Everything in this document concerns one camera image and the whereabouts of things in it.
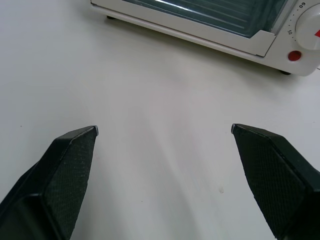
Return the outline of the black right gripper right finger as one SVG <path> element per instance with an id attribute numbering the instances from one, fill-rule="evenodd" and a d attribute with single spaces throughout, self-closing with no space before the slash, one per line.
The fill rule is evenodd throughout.
<path id="1" fill-rule="evenodd" d="M 277 240 L 320 240 L 320 171 L 283 136 L 234 123 L 244 174 Z"/>

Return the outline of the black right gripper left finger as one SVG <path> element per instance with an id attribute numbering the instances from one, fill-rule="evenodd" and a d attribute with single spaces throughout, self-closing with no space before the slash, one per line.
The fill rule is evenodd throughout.
<path id="1" fill-rule="evenodd" d="M 0 203 L 0 240 L 70 240 L 98 134 L 92 125 L 53 140 Z"/>

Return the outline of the white toaster oven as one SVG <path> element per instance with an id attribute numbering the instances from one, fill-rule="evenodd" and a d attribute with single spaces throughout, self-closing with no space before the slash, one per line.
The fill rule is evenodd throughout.
<path id="1" fill-rule="evenodd" d="M 272 27 L 275 39 L 264 56 L 253 55 L 218 43 L 214 43 L 187 33 L 183 33 L 168 27 L 147 22 L 135 17 L 106 10 L 91 4 L 98 12 L 108 18 L 119 19 L 131 24 L 145 27 L 176 38 L 180 38 L 201 46 L 205 46 L 220 52 L 237 56 L 264 66 L 268 66 L 285 73 L 308 76 L 320 67 L 320 50 L 306 50 L 296 40 L 296 23 L 298 18 L 310 7 L 320 4 L 320 0 L 287 0 L 277 21 Z M 298 61 L 289 61 L 288 54 L 292 51 L 300 51 L 302 56 Z"/>

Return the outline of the glass oven door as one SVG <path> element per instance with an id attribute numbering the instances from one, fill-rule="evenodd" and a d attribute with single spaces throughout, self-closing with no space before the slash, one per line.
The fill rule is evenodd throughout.
<path id="1" fill-rule="evenodd" d="M 287 0 L 90 0 L 105 10 L 265 56 Z"/>

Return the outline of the red indicator light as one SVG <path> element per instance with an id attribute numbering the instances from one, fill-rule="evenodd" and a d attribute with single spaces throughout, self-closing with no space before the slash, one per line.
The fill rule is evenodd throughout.
<path id="1" fill-rule="evenodd" d="M 287 59 L 291 62 L 296 62 L 296 61 L 300 60 L 301 57 L 302 57 L 302 53 L 298 50 L 291 51 L 287 55 Z"/>

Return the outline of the white timer knob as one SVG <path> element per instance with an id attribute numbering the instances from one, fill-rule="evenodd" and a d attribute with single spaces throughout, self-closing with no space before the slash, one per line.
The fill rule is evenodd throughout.
<path id="1" fill-rule="evenodd" d="M 308 8 L 295 25 L 297 43 L 308 51 L 320 51 L 320 3 Z"/>

